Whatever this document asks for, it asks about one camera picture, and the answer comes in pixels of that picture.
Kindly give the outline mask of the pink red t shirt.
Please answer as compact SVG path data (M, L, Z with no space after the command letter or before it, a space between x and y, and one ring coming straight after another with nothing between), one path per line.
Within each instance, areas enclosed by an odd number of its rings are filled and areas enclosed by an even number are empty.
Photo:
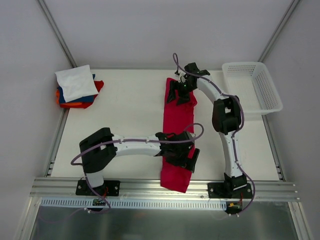
M182 133L186 127L194 123L194 108L197 100L194 94L190 95L190 101L177 105L177 99L164 104L163 132ZM192 172L179 166L174 166L162 158L160 172L160 186L171 191L185 193L188 189Z

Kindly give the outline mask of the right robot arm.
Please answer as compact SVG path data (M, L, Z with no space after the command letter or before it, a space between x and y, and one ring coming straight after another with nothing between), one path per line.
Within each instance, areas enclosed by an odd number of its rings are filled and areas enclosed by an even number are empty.
M198 89L212 102L212 126L220 136L225 158L224 181L214 187L213 192L228 199L239 199L246 194L251 198L254 191L250 189L255 185L248 183L252 179L243 170L238 143L239 131L245 123L239 98L223 92L206 70L199 74L186 73L183 77L184 81L169 81L166 101L169 104L177 100L179 106L187 104L191 92Z

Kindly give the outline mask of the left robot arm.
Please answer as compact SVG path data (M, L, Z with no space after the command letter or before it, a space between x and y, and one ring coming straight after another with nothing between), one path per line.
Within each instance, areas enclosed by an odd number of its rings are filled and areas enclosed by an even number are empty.
M104 191L104 168L117 157L146 155L163 157L169 166L188 173L195 171L200 150L195 137L188 131L179 134L157 132L145 137L124 137L113 134L109 127L101 128L79 143L82 169L93 195Z

